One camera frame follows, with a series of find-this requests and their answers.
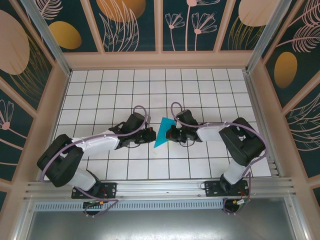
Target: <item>metal rail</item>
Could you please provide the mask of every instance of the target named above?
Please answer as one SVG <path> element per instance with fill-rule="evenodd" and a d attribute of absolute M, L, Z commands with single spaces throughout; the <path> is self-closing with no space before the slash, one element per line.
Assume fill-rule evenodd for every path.
<path fill-rule="evenodd" d="M 201 189 L 201 184 L 207 180 L 115 181 L 118 184 L 116 198 L 123 201 L 208 199 L 209 197 L 206 197 L 205 191 Z M 56 188 L 51 183 L 30 182 L 24 194 L 24 201 L 81 201 L 81 199 L 71 199 L 71 192 L 71 186 Z M 289 177 L 251 178 L 252 198 L 293 197 L 295 194 L 293 183 Z"/>

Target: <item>yellow oval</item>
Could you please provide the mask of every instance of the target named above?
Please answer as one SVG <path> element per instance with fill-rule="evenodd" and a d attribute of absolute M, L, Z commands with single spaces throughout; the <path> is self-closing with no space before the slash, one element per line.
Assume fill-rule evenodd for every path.
<path fill-rule="evenodd" d="M 0 10 L 0 69 L 8 74 L 21 74 L 30 56 L 28 35 L 10 14 Z"/>
<path fill-rule="evenodd" d="M 240 21 L 250 27 L 264 26 L 276 9 L 279 0 L 241 0 Z"/>
<path fill-rule="evenodd" d="M 125 4 L 127 10 L 132 10 L 135 18 L 139 18 L 146 9 L 146 0 L 96 0 L 100 10 L 109 19 L 115 22 L 129 22 L 128 13 L 125 13 Z"/>
<path fill-rule="evenodd" d="M 294 80 L 298 68 L 296 56 L 291 52 L 281 53 L 274 67 L 274 81 L 279 88 L 285 89 Z"/>
<path fill-rule="evenodd" d="M 65 21 L 55 21 L 49 25 L 49 29 L 60 47 L 65 49 L 80 47 L 81 36 L 71 24 Z"/>

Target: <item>teal triangle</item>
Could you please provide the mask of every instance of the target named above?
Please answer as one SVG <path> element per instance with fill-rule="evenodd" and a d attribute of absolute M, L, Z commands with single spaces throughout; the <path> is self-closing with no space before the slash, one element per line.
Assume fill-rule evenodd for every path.
<path fill-rule="evenodd" d="M 162 118 L 154 148 L 159 147 L 161 144 L 164 144 L 168 141 L 168 139 L 166 139 L 166 132 L 171 128 L 172 125 L 176 125 L 175 120 L 166 117 Z"/>

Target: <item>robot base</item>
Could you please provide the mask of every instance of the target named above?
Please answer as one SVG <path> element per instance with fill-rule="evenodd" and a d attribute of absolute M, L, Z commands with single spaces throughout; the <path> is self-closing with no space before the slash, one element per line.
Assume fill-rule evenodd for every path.
<path fill-rule="evenodd" d="M 117 183 L 116 182 L 103 182 L 99 185 L 99 192 L 96 193 L 94 195 L 94 197 L 97 197 L 100 199 L 114 199 L 114 198 L 116 198 L 116 193 L 117 193 Z M 72 189 L 71 198 L 72 199 L 91 199 L 91 197 L 88 197 L 88 196 L 82 194 L 76 188 Z"/>
<path fill-rule="evenodd" d="M 229 193 L 226 193 L 225 190 L 221 188 L 220 183 L 221 183 L 220 180 L 205 181 L 203 183 L 204 189 L 205 189 L 205 196 L 206 197 L 227 197 L 227 196 L 240 197 L 241 191 L 246 195 L 249 194 L 248 182 L 246 180 L 242 179 L 239 182 L 237 182 L 236 187 L 233 188 Z"/>

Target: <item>dark teal wallpaper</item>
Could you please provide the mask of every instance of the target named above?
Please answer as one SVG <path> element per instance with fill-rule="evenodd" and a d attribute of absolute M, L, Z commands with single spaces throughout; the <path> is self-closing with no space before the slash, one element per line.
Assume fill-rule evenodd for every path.
<path fill-rule="evenodd" d="M 51 63 L 9 1 L 0 2 L 0 77 L 38 108 Z"/>
<path fill-rule="evenodd" d="M 320 84 L 286 116 L 309 178 L 320 174 Z"/>
<path fill-rule="evenodd" d="M 36 0 L 35 4 L 62 52 L 97 52 L 80 0 Z"/>
<path fill-rule="evenodd" d="M 42 38 L 42 36 L 41 36 L 40 32 L 38 31 L 37 27 L 34 25 L 34 22 L 31 21 L 31 19 L 30 19 L 30 17 L 28 16 L 28 14 L 27 14 L 27 12 L 26 12 L 26 9 L 24 8 L 23 4 L 21 3 L 20 0 L 18 0 L 17 2 L 19 3 L 21 9 L 24 11 L 24 14 L 27 15 L 27 17 L 28 17 L 28 19 L 29 19 L 29 22 L 31 22 L 34 30 L 36 31 L 36 33 L 37 33 L 37 34 L 39 35 L 39 37 L 41 38 L 43 44 L 46 46 L 46 49 L 49 51 L 51 57 L 55 60 L 55 59 L 56 59 L 55 56 L 52 54 L 52 52 L 51 52 L 50 48 L 48 47 L 47 43 L 46 43 L 46 42 L 44 41 L 44 39 Z"/>
<path fill-rule="evenodd" d="M 11 181 L 33 118 L 0 90 L 0 179 Z"/>
<path fill-rule="evenodd" d="M 314 193 L 315 199 L 320 207 L 320 187 L 314 188 L 313 193 Z"/>
<path fill-rule="evenodd" d="M 282 26 L 284 25 L 285 21 L 287 20 L 288 15 L 290 14 L 292 8 L 295 6 L 297 0 L 292 0 L 290 3 L 290 6 L 288 8 L 288 10 L 286 11 L 286 13 L 284 14 L 284 17 L 280 23 L 280 25 L 278 26 L 277 30 L 275 31 L 275 33 L 273 34 L 272 38 L 270 39 L 268 45 L 266 46 L 264 52 L 262 53 L 262 58 L 265 58 L 265 55 L 267 54 L 267 52 L 269 51 L 274 39 L 276 38 L 276 36 L 278 35 L 280 29 L 282 28 Z"/>
<path fill-rule="evenodd" d="M 106 52 L 154 52 L 153 0 L 90 0 Z"/>
<path fill-rule="evenodd" d="M 253 50 L 276 4 L 274 0 L 236 0 L 220 50 Z"/>
<path fill-rule="evenodd" d="M 225 0 L 163 1 L 163 51 L 212 51 Z"/>
<path fill-rule="evenodd" d="M 1 212 L 2 206 L 5 203 L 6 196 L 7 196 L 6 192 L 0 191 L 0 212 Z"/>
<path fill-rule="evenodd" d="M 320 70 L 320 1 L 306 0 L 265 66 L 284 107 Z"/>

